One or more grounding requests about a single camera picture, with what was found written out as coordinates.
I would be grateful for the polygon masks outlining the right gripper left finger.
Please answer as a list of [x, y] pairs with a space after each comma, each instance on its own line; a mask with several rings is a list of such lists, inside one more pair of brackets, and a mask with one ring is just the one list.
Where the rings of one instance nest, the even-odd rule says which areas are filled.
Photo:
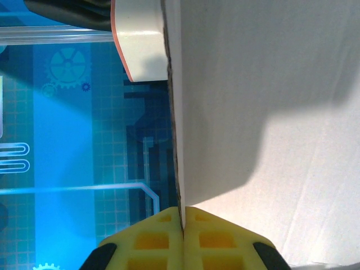
[[182, 269], [183, 232], [177, 207], [103, 239], [80, 269]]

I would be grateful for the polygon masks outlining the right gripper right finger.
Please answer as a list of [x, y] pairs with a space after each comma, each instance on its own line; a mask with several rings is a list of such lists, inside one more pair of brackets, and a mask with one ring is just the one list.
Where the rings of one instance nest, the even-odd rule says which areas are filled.
[[185, 269], [290, 269], [274, 244], [246, 228], [186, 207]]

